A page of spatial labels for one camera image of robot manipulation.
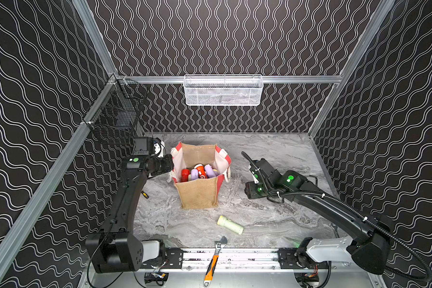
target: black wire basket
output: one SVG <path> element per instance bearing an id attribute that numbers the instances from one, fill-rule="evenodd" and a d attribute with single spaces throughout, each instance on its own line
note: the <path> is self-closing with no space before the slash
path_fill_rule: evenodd
<path id="1" fill-rule="evenodd" d="M 142 101 L 149 87 L 139 85 L 134 94 L 115 85 L 96 112 L 93 122 L 86 123 L 94 137 L 102 144 L 132 144 L 138 136 L 138 117 Z"/>

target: marble floor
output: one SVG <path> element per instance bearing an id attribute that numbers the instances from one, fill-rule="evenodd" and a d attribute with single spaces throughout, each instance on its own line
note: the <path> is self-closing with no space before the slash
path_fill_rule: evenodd
<path id="1" fill-rule="evenodd" d="M 331 223 L 315 212 L 291 203 L 274 204 L 267 199 L 249 200 L 244 185 L 252 181 L 248 162 L 241 155 L 265 158 L 280 173 L 293 169 L 318 177 L 318 186 L 331 193 L 307 135 L 302 134 L 155 134 L 167 151 L 185 144 L 217 144 L 232 159 L 230 182 L 219 191 L 219 208 L 183 210 L 179 194 L 168 175 L 149 180 L 139 198 L 133 233 L 141 240 L 161 238 L 167 247 L 213 247 L 223 235 L 227 247 L 296 247 L 303 238 L 335 238 Z M 244 227 L 242 235 L 219 227 L 220 215 Z"/>

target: red bottle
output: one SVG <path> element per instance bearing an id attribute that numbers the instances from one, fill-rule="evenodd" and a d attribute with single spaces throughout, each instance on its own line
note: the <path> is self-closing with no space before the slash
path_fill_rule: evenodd
<path id="1" fill-rule="evenodd" d="M 203 167 L 203 165 L 198 164 L 194 168 L 198 170 L 198 176 L 200 177 L 200 179 L 207 179 L 205 168 Z"/>
<path id="2" fill-rule="evenodd" d="M 190 174 L 190 170 L 189 169 L 182 169 L 182 172 L 181 172 L 181 182 L 187 182 L 187 181 L 189 181 L 189 174 Z"/>

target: wire basket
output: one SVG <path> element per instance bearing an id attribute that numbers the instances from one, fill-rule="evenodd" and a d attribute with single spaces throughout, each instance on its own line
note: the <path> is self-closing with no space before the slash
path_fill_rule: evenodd
<path id="1" fill-rule="evenodd" d="M 120 85 L 114 86 L 96 112 L 95 121 L 87 123 L 95 138 L 103 144 L 131 144 L 138 136 L 139 107 L 149 91 L 140 85 L 134 95 L 127 94 Z"/>
<path id="2" fill-rule="evenodd" d="M 185 103 L 190 106 L 257 106 L 261 75 L 185 75 Z"/>

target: black wall panel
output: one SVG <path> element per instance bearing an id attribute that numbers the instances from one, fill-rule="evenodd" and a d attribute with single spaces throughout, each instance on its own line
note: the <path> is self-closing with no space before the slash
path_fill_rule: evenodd
<path id="1" fill-rule="evenodd" d="M 88 0 L 121 75 L 337 75 L 378 0 Z"/>
<path id="2" fill-rule="evenodd" d="M 86 139 L 0 287 L 77 287 L 89 258 L 86 236 L 104 222 L 128 153 Z"/>
<path id="3" fill-rule="evenodd" d="M 316 143 L 341 199 L 388 215 L 432 268 L 432 1 L 396 1 Z M 420 274 L 398 246 L 389 265 Z M 384 279 L 390 288 L 426 287 Z"/>
<path id="4" fill-rule="evenodd" d="M 137 85 L 129 82 L 127 93 Z M 152 85 L 140 121 L 161 132 L 308 132 L 332 84 L 264 85 L 260 105 L 188 106 L 182 85 Z"/>
<path id="5" fill-rule="evenodd" d="M 0 242 L 107 78 L 70 1 L 0 1 Z"/>

